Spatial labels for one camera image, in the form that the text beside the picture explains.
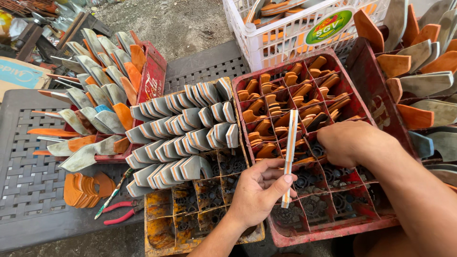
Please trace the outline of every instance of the red pliers handle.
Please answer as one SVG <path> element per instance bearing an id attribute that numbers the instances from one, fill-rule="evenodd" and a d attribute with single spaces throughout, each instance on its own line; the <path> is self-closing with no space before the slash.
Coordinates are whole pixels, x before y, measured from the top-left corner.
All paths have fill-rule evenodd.
<path id="1" fill-rule="evenodd" d="M 132 217 L 138 211 L 140 211 L 140 210 L 142 210 L 144 208 L 143 200 L 140 200 L 140 201 L 133 200 L 131 202 L 119 202 L 117 204 L 113 204 L 110 207 L 104 208 L 102 213 L 112 211 L 112 210 L 117 209 L 119 207 L 128 207 L 128 206 L 133 206 L 134 208 L 131 209 L 129 212 L 127 212 L 124 216 L 122 216 L 120 218 L 117 218 L 115 220 L 105 220 L 103 222 L 103 224 L 105 224 L 105 225 L 113 225 L 113 224 L 118 224 L 118 223 L 121 223 L 123 221 L 128 220 L 128 218 Z"/>

